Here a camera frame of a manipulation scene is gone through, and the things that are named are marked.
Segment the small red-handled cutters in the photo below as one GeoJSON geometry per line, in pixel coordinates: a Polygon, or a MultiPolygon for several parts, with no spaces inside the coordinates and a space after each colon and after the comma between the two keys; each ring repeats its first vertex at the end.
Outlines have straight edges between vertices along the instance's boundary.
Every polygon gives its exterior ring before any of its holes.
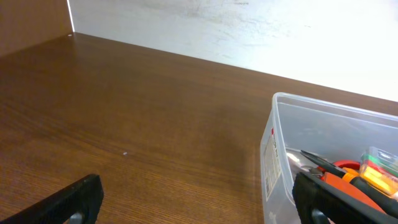
{"type": "Polygon", "coordinates": [[[339,160],[333,163],[323,161],[316,162],[316,165],[322,172],[329,172],[337,176],[344,176],[347,173],[344,168],[353,169],[354,171],[358,171],[360,168],[360,163],[352,160],[339,160]]]}

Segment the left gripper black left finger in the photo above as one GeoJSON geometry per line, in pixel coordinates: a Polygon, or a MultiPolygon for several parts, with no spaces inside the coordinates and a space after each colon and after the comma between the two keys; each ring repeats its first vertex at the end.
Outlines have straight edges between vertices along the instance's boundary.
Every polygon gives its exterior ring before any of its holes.
{"type": "Polygon", "coordinates": [[[98,174],[89,174],[1,223],[65,223],[78,215],[80,223],[95,223],[104,198],[98,174]]]}

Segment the orange black long-nose pliers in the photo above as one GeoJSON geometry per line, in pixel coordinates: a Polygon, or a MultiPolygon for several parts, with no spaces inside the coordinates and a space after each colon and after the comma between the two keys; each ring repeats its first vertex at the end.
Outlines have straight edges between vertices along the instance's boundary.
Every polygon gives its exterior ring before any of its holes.
{"type": "MultiPolygon", "coordinates": [[[[318,157],[307,151],[301,151],[300,153],[315,164],[316,162],[326,161],[323,158],[318,157]]],[[[355,186],[357,189],[365,193],[370,199],[378,204],[385,211],[386,214],[397,218],[396,200],[388,197],[386,194],[373,187],[368,181],[360,177],[359,174],[353,169],[345,168],[344,170],[347,171],[347,173],[344,176],[338,176],[339,178],[342,178],[345,182],[348,182],[349,184],[355,186]]],[[[322,172],[318,168],[316,168],[315,171],[320,174],[320,180],[323,177],[324,173],[326,173],[322,172]]]]}

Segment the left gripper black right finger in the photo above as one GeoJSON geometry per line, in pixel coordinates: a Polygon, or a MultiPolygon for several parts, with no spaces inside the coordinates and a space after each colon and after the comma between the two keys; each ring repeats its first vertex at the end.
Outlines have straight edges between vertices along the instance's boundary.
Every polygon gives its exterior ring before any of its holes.
{"type": "Polygon", "coordinates": [[[308,173],[296,175],[292,195],[302,223],[397,223],[308,173]]]}

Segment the clear case of screwdrivers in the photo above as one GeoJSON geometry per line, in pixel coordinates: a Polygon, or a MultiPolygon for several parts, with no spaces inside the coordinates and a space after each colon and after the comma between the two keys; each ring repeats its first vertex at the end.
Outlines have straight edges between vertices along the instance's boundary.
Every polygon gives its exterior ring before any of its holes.
{"type": "Polygon", "coordinates": [[[397,200],[397,156],[370,147],[361,156],[359,175],[373,187],[397,200]]]}

